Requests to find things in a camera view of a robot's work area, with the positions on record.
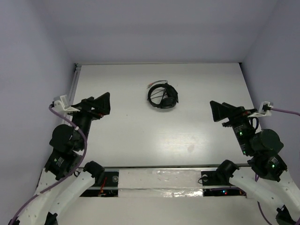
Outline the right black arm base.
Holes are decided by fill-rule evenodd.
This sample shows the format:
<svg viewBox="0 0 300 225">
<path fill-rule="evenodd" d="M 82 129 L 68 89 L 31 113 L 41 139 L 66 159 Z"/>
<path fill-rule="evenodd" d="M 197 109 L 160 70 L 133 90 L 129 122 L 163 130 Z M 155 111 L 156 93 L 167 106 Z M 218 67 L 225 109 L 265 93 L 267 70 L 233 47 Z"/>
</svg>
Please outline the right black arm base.
<svg viewBox="0 0 300 225">
<path fill-rule="evenodd" d="M 202 185 L 204 197 L 247 196 L 240 188 L 218 178 L 215 171 L 202 171 L 198 183 Z"/>
</svg>

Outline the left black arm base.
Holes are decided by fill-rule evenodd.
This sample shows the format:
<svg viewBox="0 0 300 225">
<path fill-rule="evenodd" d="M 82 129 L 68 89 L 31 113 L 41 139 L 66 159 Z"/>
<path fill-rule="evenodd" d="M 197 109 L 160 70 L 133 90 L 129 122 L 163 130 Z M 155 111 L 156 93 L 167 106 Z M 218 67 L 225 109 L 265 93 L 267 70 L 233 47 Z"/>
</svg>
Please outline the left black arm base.
<svg viewBox="0 0 300 225">
<path fill-rule="evenodd" d="M 118 197 L 119 171 L 107 171 L 100 184 L 94 184 L 80 197 Z"/>
</svg>

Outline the black over-ear headphones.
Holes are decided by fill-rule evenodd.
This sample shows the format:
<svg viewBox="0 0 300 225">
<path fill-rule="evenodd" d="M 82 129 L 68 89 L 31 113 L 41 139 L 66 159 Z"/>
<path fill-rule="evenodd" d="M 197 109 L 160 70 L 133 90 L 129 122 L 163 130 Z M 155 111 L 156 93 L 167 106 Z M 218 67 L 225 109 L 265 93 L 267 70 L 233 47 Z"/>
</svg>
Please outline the black over-ear headphones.
<svg viewBox="0 0 300 225">
<path fill-rule="evenodd" d="M 158 109 L 174 108 L 178 102 L 178 92 L 168 83 L 151 85 L 147 94 L 147 100 L 151 106 Z"/>
</svg>

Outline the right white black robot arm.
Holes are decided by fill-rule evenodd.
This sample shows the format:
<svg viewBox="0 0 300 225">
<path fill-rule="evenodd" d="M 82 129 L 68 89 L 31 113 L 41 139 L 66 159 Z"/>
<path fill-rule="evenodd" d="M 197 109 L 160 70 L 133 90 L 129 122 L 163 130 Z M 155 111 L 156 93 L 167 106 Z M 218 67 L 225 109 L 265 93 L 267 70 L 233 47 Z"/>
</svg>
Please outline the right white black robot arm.
<svg viewBox="0 0 300 225">
<path fill-rule="evenodd" d="M 259 204 L 269 207 L 279 225 L 300 223 L 300 189 L 293 181 L 287 164 L 279 152 L 284 145 L 271 129 L 257 131 L 253 120 L 271 116 L 271 102 L 262 102 L 259 109 L 245 109 L 228 103 L 210 101 L 214 122 L 228 119 L 222 125 L 232 128 L 243 155 L 250 157 L 248 165 L 255 173 L 252 179 L 230 160 L 223 161 L 207 178 L 206 186 L 235 186 L 251 195 Z"/>
</svg>

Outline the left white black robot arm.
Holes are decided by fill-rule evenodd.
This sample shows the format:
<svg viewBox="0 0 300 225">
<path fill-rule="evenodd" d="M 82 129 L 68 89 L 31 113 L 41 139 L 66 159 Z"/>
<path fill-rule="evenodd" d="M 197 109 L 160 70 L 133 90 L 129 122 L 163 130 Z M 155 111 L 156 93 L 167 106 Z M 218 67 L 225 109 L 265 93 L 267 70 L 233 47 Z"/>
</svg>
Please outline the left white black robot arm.
<svg viewBox="0 0 300 225">
<path fill-rule="evenodd" d="M 68 208 L 93 185 L 104 181 L 105 169 L 95 161 L 79 171 L 87 153 L 87 139 L 94 120 L 109 115 L 110 93 L 71 105 L 66 95 L 54 99 L 49 110 L 65 123 L 52 132 L 53 148 L 34 196 L 9 221 L 11 225 L 57 225 Z"/>
</svg>

